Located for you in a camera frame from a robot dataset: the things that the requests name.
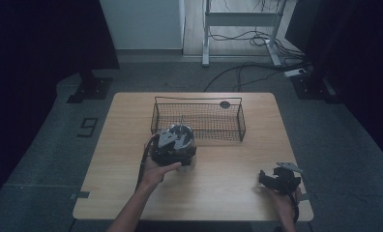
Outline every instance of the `black wire basket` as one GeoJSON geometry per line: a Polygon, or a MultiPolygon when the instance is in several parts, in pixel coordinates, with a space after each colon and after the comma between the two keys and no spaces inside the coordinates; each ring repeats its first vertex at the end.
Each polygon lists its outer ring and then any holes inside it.
{"type": "Polygon", "coordinates": [[[246,125],[242,99],[155,97],[151,132],[179,124],[191,127],[195,138],[243,141],[246,125]]]}

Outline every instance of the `wooden tabletop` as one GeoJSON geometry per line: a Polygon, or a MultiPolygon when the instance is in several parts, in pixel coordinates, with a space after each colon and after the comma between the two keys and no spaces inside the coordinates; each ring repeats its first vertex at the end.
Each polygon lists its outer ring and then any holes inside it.
{"type": "MultiPolygon", "coordinates": [[[[258,173],[273,174],[276,162],[296,160],[274,95],[270,93],[118,93],[109,109],[78,198],[74,217],[113,219],[136,186],[155,97],[242,98],[246,135],[240,141],[196,139],[196,167],[165,175],[150,197],[142,219],[278,220],[258,173]]],[[[306,192],[303,183],[302,192],[306,192]]],[[[313,212],[308,200],[299,205],[299,221],[313,212]]]]}

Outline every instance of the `white wall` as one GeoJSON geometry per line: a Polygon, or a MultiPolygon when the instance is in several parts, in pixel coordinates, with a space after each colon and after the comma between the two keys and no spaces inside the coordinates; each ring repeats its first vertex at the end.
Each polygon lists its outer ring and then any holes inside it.
{"type": "Polygon", "coordinates": [[[101,0],[115,49],[182,49],[184,0],[101,0]]]}

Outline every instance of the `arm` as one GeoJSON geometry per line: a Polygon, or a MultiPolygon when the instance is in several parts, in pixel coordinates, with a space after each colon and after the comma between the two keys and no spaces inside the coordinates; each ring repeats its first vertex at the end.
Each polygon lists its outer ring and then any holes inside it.
{"type": "Polygon", "coordinates": [[[137,226],[143,213],[147,200],[158,184],[162,181],[164,174],[180,167],[180,162],[169,166],[158,166],[150,157],[146,159],[143,178],[131,199],[119,213],[117,218],[107,229],[107,232],[132,232],[137,226]]]}
{"type": "MultiPolygon", "coordinates": [[[[282,225],[282,231],[283,232],[295,232],[295,225],[294,225],[294,209],[291,203],[291,200],[286,195],[281,195],[272,190],[271,188],[266,188],[267,192],[273,199],[274,208],[279,215],[279,220],[282,225]]],[[[295,196],[296,199],[300,199],[301,197],[301,190],[300,188],[296,189],[295,196]]]]}

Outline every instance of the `white power adapter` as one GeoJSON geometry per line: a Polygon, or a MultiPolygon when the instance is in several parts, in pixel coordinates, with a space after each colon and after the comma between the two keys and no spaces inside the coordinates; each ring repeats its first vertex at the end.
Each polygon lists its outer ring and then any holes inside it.
{"type": "Polygon", "coordinates": [[[304,75],[304,74],[306,74],[306,71],[303,69],[284,72],[284,76],[287,78],[297,76],[297,75],[304,75]]]}

